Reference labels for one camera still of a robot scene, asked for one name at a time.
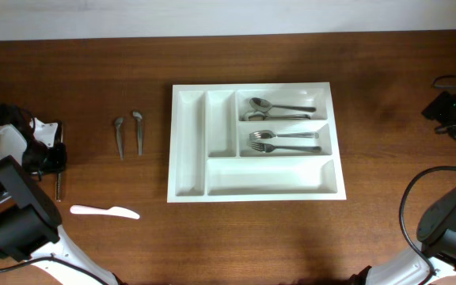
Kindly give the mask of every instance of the white wall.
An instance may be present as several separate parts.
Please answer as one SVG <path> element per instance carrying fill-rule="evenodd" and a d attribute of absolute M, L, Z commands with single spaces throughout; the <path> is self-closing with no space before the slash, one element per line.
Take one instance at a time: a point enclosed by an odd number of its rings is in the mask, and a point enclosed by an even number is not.
<path fill-rule="evenodd" d="M 456 29 L 456 0 L 0 0 L 0 40 Z"/>

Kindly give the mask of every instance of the utensil handle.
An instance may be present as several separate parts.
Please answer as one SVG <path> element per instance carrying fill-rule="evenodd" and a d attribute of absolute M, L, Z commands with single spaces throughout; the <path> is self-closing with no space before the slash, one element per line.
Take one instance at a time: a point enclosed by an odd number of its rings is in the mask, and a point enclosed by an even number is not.
<path fill-rule="evenodd" d="M 298 106 L 286 106 L 286 105 L 273 105 L 274 108 L 285 108 L 289 110 L 302 111 L 302 112 L 316 112 L 315 107 L 298 107 Z"/>
<path fill-rule="evenodd" d="M 120 160 L 123 160 L 124 159 L 123 136 L 120 134 L 120 129 L 117 129 L 117 148 L 119 148 Z"/>
<path fill-rule="evenodd" d="M 309 152 L 320 152 L 321 146 L 275 146 L 275 148 L 279 148 L 282 150 L 301 150 L 301 151 L 309 151 Z"/>
<path fill-rule="evenodd" d="M 78 215 L 109 215 L 107 214 L 107 210 L 99 209 L 95 207 L 87 207 L 81 205 L 73 205 L 70 208 L 71 214 L 78 214 Z"/>
<path fill-rule="evenodd" d="M 310 138 L 317 139 L 320 135 L 316 131 L 309 131 L 303 133 L 293 133 L 293 134 L 281 134 L 276 135 L 278 138 Z"/>
<path fill-rule="evenodd" d="M 266 120 L 310 120 L 310 116 L 307 114 L 295 114 L 286 116 L 267 116 Z"/>
<path fill-rule="evenodd" d="M 142 133 L 142 121 L 139 120 L 137 123 L 137 132 L 139 137 L 139 155 L 142 155 L 142 140 L 143 140 L 143 133 Z"/>

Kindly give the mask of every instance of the wooden table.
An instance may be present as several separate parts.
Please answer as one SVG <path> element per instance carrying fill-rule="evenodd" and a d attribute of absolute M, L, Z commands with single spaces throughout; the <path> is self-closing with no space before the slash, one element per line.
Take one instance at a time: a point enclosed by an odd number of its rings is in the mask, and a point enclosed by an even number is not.
<path fill-rule="evenodd" d="M 131 285 L 346 279 L 393 258 L 407 248 L 397 219 L 407 183 L 456 165 L 456 142 L 420 114 L 442 74 L 456 74 L 456 31 L 0 43 L 0 103 L 66 123 L 64 228 Z M 330 82 L 348 200 L 166 203 L 172 85 L 256 82 Z M 142 157 L 134 108 L 146 116 Z M 122 115 L 124 161 L 112 125 Z M 53 196 L 54 182 L 40 187 Z M 440 173 L 416 186 L 406 209 L 412 236 L 455 185 L 456 173 Z M 142 218 L 76 216 L 73 204 Z M 34 267 L 0 274 L 4 283 L 57 284 Z"/>

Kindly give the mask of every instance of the white cutlery organizer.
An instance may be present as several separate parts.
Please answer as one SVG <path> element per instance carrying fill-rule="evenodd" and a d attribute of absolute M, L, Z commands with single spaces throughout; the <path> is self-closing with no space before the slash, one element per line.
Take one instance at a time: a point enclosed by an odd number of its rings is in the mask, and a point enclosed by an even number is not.
<path fill-rule="evenodd" d="M 243 121 L 249 99 L 315 107 L 272 108 L 311 120 Z M 249 134 L 316 131 L 318 139 L 272 138 L 274 146 L 320 146 L 321 152 L 253 150 Z M 174 85 L 168 202 L 345 200 L 330 85 L 324 83 Z"/>

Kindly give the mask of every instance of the fork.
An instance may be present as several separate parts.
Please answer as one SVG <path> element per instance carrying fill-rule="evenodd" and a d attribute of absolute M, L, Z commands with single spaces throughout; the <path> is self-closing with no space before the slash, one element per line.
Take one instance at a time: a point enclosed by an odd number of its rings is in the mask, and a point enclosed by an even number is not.
<path fill-rule="evenodd" d="M 307 138 L 307 139 L 317 139 L 320 135 L 315 131 L 303 132 L 303 133 L 293 133 L 293 134 L 274 134 L 273 131 L 263 130 L 255 131 L 249 134 L 250 140 L 257 139 L 271 139 L 271 138 Z"/>
<path fill-rule="evenodd" d="M 301 150 L 309 152 L 320 152 L 321 146 L 273 146 L 270 143 L 251 142 L 251 148 L 260 152 L 269 153 L 277 149 L 282 150 Z"/>

